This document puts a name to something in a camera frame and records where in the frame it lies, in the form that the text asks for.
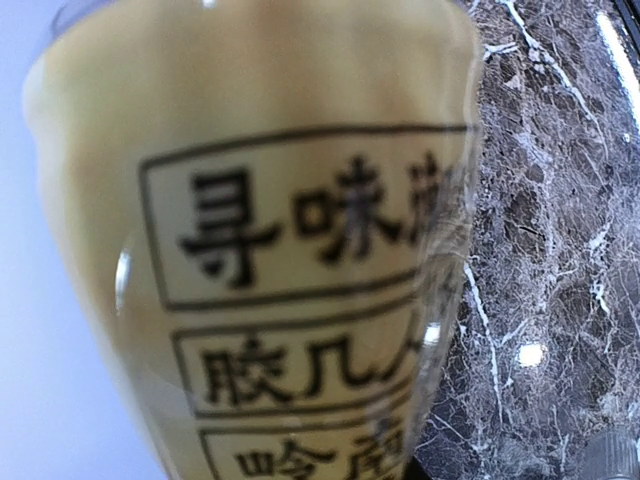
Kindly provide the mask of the yellow tea bottle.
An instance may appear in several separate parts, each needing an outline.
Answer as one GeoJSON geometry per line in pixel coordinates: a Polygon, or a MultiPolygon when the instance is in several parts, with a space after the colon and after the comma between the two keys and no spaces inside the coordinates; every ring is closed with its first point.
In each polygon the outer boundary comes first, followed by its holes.
{"type": "Polygon", "coordinates": [[[473,223],[455,1],[68,1],[26,76],[44,210],[171,479],[401,479],[473,223]]]}

